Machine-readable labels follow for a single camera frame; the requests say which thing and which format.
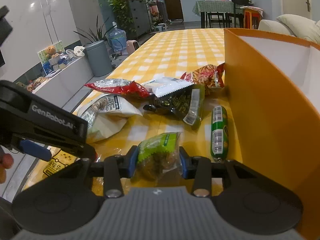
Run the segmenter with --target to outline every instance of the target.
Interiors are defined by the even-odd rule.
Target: green checkered tablecloth
[[[196,1],[192,11],[198,16],[200,16],[200,12],[234,13],[233,2],[223,0]]]

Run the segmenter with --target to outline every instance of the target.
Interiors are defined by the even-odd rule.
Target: red snack package
[[[210,95],[210,91],[215,88],[223,88],[222,75],[224,72],[224,63],[219,66],[206,65],[191,73],[185,72],[180,79],[192,82],[194,84],[202,84],[205,88],[205,94]]]
[[[142,98],[150,96],[142,85],[120,78],[103,79],[94,83],[87,83],[85,86],[107,94],[131,95]]]

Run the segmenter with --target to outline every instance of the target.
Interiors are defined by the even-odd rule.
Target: white sofa
[[[293,14],[284,14],[276,21],[261,20],[259,30],[296,36],[320,44],[320,21]]]

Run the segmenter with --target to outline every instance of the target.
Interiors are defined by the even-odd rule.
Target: brown door
[[[180,0],[164,0],[169,20],[183,19]]]

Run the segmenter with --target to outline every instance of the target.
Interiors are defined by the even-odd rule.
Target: green sausage
[[[227,158],[229,148],[228,115],[223,106],[216,106],[211,120],[211,156],[221,162]]]

